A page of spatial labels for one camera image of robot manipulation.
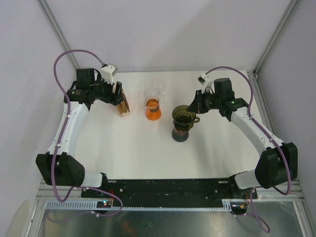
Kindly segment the green glass coffee dripper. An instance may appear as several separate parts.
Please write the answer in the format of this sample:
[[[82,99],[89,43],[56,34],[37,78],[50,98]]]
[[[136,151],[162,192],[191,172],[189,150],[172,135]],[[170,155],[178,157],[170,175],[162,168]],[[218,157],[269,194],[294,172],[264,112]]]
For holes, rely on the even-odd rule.
[[[195,123],[200,121],[196,113],[188,111],[187,105],[177,106],[172,112],[173,124],[176,130],[189,132]]]

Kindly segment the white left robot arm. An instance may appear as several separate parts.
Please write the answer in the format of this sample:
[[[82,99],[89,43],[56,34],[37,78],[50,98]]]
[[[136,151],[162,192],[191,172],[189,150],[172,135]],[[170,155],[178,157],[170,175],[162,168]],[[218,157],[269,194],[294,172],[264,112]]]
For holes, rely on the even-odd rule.
[[[78,69],[64,98],[64,110],[53,142],[45,154],[36,158],[37,167],[47,185],[68,187],[92,187],[92,192],[102,198],[108,194],[105,175],[88,171],[75,158],[76,145],[81,127],[91,105],[100,100],[119,105],[124,101],[121,82],[114,82],[118,69],[105,65],[100,70]]]

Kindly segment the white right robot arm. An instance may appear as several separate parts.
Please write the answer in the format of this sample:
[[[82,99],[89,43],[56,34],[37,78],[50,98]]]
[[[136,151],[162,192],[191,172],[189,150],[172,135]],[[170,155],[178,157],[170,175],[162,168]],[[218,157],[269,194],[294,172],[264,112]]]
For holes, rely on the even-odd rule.
[[[196,90],[188,110],[196,114],[218,110],[244,133],[260,156],[254,170],[233,175],[234,182],[228,185],[231,197],[241,197],[248,188],[269,189],[297,178],[297,147],[283,142],[255,119],[249,112],[249,104],[235,97],[229,78],[210,80],[203,75],[198,81],[202,89]]]

